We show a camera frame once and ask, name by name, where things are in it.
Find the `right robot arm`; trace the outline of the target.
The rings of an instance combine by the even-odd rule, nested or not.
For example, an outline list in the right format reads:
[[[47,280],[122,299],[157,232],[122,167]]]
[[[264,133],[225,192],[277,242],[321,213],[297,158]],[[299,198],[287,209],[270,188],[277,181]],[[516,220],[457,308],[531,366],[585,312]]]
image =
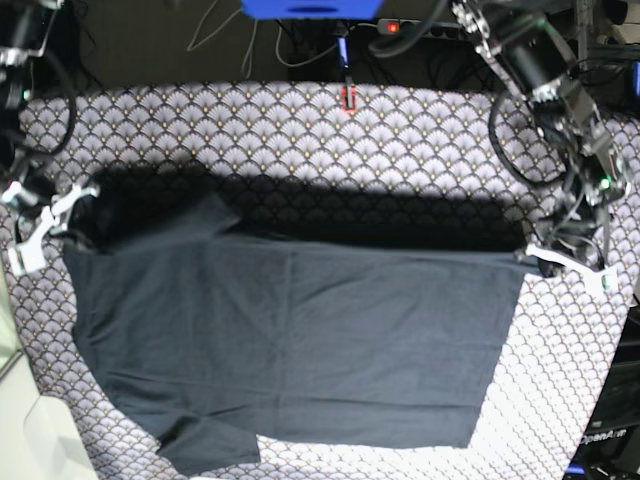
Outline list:
[[[65,9],[64,1],[1,3],[1,205],[13,215],[16,243],[23,241],[22,223],[38,222],[40,214],[54,205],[55,187],[41,170],[69,145],[78,120],[71,75],[49,47],[57,17]],[[49,66],[67,108],[64,134],[49,149],[31,146],[19,120],[34,97],[38,61]]]

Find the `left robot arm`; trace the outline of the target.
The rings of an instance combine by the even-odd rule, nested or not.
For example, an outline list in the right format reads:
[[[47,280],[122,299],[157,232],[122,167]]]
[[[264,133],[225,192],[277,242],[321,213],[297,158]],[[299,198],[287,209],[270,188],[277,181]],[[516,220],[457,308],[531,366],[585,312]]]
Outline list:
[[[532,238],[519,256],[536,258],[545,275],[567,269],[584,280],[611,283],[609,208],[628,195],[631,172],[596,101],[575,72],[572,49],[546,15],[530,7],[454,1],[451,11],[476,53],[505,85],[489,115],[489,139],[498,159],[531,190],[561,188],[559,208],[533,223]],[[526,105],[539,136],[558,152],[563,172],[534,180],[508,158],[496,131],[507,101]]]

